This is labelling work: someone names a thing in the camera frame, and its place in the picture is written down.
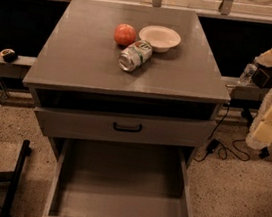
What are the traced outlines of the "red apple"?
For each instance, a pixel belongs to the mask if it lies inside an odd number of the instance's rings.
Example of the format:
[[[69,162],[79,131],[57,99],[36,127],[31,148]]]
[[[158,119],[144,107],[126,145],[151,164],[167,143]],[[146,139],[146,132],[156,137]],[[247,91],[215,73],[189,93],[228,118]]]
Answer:
[[[136,31],[131,25],[119,24],[114,31],[114,41],[121,46],[129,46],[136,40]]]

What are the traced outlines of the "grey middle drawer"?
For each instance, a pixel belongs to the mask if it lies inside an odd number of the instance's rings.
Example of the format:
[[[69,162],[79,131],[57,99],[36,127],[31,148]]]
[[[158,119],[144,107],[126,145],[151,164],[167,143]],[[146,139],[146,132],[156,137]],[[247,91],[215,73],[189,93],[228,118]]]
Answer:
[[[199,147],[215,128],[212,121],[36,107],[44,136]]]

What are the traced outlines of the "grey drawer cabinet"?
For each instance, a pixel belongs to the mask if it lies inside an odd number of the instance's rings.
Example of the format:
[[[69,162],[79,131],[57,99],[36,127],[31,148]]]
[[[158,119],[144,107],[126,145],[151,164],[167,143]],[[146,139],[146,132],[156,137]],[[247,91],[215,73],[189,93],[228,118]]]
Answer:
[[[168,27],[179,41],[121,48],[114,30]],[[72,0],[24,78],[43,136],[58,152],[74,139],[179,148],[193,159],[229,93],[197,14]]]

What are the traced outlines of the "grey open bottom drawer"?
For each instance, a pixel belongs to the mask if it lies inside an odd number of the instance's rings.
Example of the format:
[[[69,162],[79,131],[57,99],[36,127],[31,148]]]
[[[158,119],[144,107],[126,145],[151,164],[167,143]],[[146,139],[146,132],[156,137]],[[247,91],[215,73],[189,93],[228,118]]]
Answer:
[[[41,217],[193,217],[186,173],[177,146],[67,139]]]

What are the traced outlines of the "small black box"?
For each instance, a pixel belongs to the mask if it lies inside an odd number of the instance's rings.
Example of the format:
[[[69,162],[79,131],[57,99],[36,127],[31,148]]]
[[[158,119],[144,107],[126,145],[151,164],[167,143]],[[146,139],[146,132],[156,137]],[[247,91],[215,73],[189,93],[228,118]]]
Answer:
[[[252,77],[252,82],[260,89],[272,86],[272,68],[259,66]]]

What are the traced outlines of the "clear plastic water bottle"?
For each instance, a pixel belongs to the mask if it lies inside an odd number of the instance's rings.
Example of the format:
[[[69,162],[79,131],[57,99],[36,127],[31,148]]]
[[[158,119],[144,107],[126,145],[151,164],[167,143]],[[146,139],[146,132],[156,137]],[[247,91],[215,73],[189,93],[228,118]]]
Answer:
[[[243,70],[241,76],[238,79],[239,85],[247,85],[250,83],[253,75],[255,75],[256,70],[258,70],[258,64],[256,61],[249,63]]]

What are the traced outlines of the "white paper bowl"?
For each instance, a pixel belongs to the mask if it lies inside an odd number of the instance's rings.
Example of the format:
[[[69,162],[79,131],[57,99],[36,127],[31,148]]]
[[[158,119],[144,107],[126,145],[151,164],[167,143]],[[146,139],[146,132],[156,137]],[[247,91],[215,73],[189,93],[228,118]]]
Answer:
[[[141,40],[149,42],[155,53],[164,53],[181,43],[180,35],[176,31],[163,26],[144,27],[138,35]]]

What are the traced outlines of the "green white soda can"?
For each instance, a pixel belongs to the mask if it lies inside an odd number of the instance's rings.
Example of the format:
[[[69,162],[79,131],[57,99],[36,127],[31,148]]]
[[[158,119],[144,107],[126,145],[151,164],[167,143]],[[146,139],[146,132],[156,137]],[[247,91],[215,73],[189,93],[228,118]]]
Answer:
[[[139,40],[119,53],[118,64],[125,72],[132,72],[152,56],[153,47],[148,41]]]

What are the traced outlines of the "black yellow tape measure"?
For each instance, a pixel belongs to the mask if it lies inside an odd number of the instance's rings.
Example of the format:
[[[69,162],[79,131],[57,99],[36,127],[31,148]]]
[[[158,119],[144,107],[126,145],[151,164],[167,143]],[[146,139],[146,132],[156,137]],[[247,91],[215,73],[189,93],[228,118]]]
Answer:
[[[14,50],[12,50],[11,48],[7,48],[7,49],[3,49],[0,52],[0,55],[2,56],[2,58],[4,59],[4,62],[13,62],[18,58],[18,55],[16,54],[16,52]]]

